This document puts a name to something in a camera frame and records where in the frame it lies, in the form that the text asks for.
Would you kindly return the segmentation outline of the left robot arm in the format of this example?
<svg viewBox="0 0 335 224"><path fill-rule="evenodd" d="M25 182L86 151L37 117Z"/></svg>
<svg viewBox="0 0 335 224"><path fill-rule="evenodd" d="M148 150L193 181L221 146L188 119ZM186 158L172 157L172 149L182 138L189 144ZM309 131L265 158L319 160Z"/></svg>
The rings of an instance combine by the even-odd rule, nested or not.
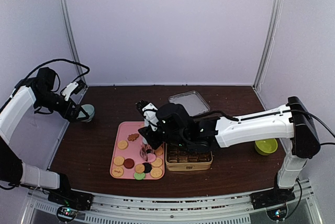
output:
<svg viewBox="0 0 335 224"><path fill-rule="evenodd" d="M49 67L35 69L35 77L28 74L15 86L13 93L1 107L1 186L3 190L16 187L36 187L50 193L50 199L64 205L79 203L84 196L71 189L68 177L48 171L19 154L25 148L30 154L43 157L44 141L51 139L50 122L40 123L40 115L58 113L68 122L89 122L94 116L92 105L80 105L71 96L86 88L80 77L63 89L55 89L58 74ZM38 122L30 127L28 121Z"/></svg>

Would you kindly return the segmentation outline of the pink sandwich cookie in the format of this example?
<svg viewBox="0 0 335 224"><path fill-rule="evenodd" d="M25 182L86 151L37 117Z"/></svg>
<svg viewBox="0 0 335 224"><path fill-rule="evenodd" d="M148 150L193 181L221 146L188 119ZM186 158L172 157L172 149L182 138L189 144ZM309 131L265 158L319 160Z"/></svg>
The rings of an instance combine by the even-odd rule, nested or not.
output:
<svg viewBox="0 0 335 224"><path fill-rule="evenodd" d="M147 154L147 162L152 163L156 160L156 155L153 153L148 153Z"/></svg>

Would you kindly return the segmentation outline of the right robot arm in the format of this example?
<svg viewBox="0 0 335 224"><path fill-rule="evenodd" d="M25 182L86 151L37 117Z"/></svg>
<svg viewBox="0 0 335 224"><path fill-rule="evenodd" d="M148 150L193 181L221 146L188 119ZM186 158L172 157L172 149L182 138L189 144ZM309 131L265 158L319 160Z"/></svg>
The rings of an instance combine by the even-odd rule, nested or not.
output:
<svg viewBox="0 0 335 224"><path fill-rule="evenodd" d="M277 173L277 185L268 194L275 204L288 196L307 160L321 148L314 119L296 96L277 108L235 117L222 111L192 117L181 104L156 108L145 100L136 108L144 118L138 132L154 150L166 143L189 153L207 153L245 142L289 139L291 149Z"/></svg>

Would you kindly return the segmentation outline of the metal serving tongs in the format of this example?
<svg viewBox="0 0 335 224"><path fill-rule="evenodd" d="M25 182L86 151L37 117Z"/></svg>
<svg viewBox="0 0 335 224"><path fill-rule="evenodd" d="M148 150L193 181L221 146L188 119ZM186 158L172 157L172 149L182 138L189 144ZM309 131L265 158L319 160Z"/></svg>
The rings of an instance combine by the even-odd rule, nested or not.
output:
<svg viewBox="0 0 335 224"><path fill-rule="evenodd" d="M144 161L149 160L149 154L154 154L153 148L148 144L147 140L142 137L142 144L140 148L140 156Z"/></svg>

